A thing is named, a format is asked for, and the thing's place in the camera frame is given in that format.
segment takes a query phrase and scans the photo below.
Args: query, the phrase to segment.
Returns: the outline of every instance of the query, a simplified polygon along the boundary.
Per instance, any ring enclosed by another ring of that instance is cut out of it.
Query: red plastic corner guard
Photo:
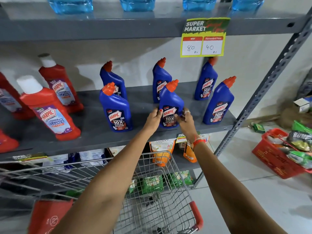
[[[198,230],[200,230],[204,226],[204,220],[202,219],[202,216],[197,208],[197,205],[195,204],[195,201],[190,202],[190,207],[193,211],[193,214],[196,220],[196,226]]]

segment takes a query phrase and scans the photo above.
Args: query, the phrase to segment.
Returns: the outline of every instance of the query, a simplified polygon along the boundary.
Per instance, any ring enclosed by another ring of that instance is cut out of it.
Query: hand
[[[150,132],[152,135],[159,126],[161,116],[162,109],[158,110],[158,108],[154,108],[153,111],[148,116],[148,118],[146,119],[143,130]]]
[[[174,115],[176,118],[177,122],[181,126],[181,130],[183,134],[185,135],[186,139],[190,142],[193,143],[195,139],[199,138],[199,135],[197,134],[197,131],[195,129],[194,125],[194,120],[189,112],[188,108],[183,108],[184,111],[186,112],[185,116],[178,116],[177,114]]]

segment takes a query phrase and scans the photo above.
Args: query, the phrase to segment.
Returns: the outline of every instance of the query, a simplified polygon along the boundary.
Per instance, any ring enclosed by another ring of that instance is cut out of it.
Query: left arm
[[[89,183],[52,234],[109,234],[147,140],[157,130],[162,110],[155,108],[143,129]]]

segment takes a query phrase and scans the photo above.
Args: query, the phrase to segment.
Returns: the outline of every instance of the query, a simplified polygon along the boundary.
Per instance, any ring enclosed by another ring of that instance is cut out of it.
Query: yellow price sign
[[[223,56],[228,17],[186,20],[181,38],[181,57]]]

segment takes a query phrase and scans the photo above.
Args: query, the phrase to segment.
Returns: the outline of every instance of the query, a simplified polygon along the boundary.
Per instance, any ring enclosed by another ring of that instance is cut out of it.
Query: right arm
[[[186,139],[193,143],[199,138],[193,117],[189,112],[178,117]],[[213,198],[230,232],[233,233],[274,233],[286,232],[264,211],[255,197],[218,160],[204,142],[198,143],[194,153],[205,175]]]

